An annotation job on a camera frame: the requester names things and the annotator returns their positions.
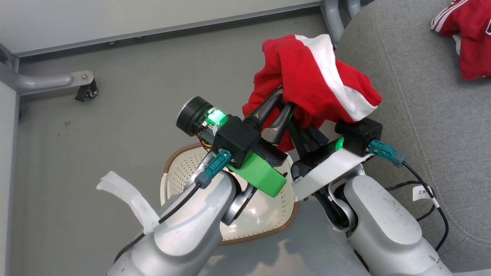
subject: white plastic basket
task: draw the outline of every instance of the white plastic basket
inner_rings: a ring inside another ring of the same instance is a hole
[[[183,191],[184,185],[206,154],[206,150],[200,144],[195,144],[178,150],[169,158],[160,187],[162,205],[171,196]],[[291,165],[292,159],[288,156],[287,161],[276,168],[280,173],[288,172],[286,184],[276,197],[258,190],[232,225],[220,224],[222,245],[259,239],[290,226],[297,215],[299,204],[292,189]],[[234,175],[242,189],[245,189],[247,182],[242,177]]]

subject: green light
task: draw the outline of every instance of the green light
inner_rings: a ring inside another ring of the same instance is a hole
[[[218,109],[213,110],[208,117],[206,117],[206,123],[210,125],[219,125],[222,126],[225,122],[227,122],[227,116]]]
[[[336,150],[340,150],[343,148],[344,137],[339,138],[336,142]]]

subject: teal connector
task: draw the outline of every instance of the teal connector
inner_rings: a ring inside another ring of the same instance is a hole
[[[212,179],[225,167],[232,159],[232,154],[228,150],[221,150],[215,158],[206,166],[194,180],[201,188],[206,188],[211,183]]]
[[[379,140],[373,140],[368,147],[368,151],[375,156],[391,161],[396,167],[402,167],[402,163],[406,160],[405,155],[397,153],[395,148]]]

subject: red and white cloth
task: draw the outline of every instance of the red and white cloth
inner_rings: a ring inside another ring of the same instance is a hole
[[[431,29],[454,36],[464,79],[491,77],[491,0],[454,0],[433,18]]]
[[[329,35],[315,38],[287,35],[263,43],[265,66],[254,76],[254,91],[242,107],[248,116],[280,85],[283,101],[293,102],[295,120],[302,128],[317,128],[325,120],[356,122],[372,113],[382,102],[367,76],[335,59]],[[272,124],[279,109],[272,112],[264,127]],[[285,134],[279,149],[292,150]]]

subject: gray fabric upholstery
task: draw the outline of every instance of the gray fabric upholstery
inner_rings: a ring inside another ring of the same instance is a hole
[[[452,38],[430,31],[447,0],[378,0],[350,22],[337,58],[368,75],[383,103],[370,116],[382,141],[436,189],[450,223],[438,252],[453,272],[491,268],[491,80],[465,81]],[[414,179],[373,159],[365,165],[384,186]],[[412,202],[410,188],[393,192],[415,216],[431,203]],[[444,232],[438,212],[421,222],[436,246]]]

